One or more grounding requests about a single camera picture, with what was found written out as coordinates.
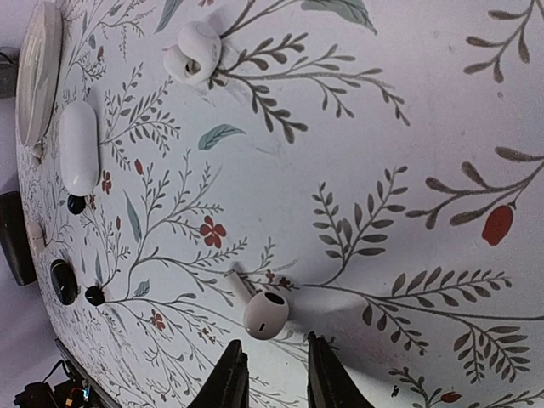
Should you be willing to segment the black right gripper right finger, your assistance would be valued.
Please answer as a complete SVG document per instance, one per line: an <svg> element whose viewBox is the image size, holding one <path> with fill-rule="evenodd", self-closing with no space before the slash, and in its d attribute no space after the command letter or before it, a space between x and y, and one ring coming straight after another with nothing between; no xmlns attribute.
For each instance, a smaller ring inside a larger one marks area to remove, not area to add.
<svg viewBox="0 0 544 408"><path fill-rule="evenodd" d="M372 408L324 337L308 334L309 407Z"/></svg>

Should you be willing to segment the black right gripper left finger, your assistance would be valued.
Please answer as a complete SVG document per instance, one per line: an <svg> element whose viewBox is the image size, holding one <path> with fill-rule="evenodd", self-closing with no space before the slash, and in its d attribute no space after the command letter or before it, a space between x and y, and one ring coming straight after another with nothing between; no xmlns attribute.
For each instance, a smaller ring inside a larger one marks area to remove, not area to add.
<svg viewBox="0 0 544 408"><path fill-rule="evenodd" d="M231 341L193 400L194 408L249 406L249 371L241 341Z"/></svg>

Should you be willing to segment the cream earbud with stem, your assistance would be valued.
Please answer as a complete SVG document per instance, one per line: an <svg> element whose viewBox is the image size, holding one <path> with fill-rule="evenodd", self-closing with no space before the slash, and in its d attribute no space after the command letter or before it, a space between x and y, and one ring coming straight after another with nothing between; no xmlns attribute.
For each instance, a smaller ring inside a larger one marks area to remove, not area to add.
<svg viewBox="0 0 544 408"><path fill-rule="evenodd" d="M252 293L233 269L224 278L243 305L242 325L247 334L261 341L278 336L288 321L290 306L287 300L273 292Z"/></svg>

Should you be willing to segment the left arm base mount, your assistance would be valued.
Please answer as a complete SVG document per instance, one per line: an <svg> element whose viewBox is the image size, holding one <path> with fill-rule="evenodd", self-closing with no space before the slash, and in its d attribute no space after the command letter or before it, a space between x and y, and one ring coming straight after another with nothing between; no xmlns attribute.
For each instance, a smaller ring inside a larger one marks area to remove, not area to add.
<svg viewBox="0 0 544 408"><path fill-rule="evenodd" d="M25 385L23 391L14 396L13 407L121 406L91 378L59 339L55 340L55 344L60 351L61 359L41 382ZM57 385L50 385L48 380L59 367L67 379Z"/></svg>

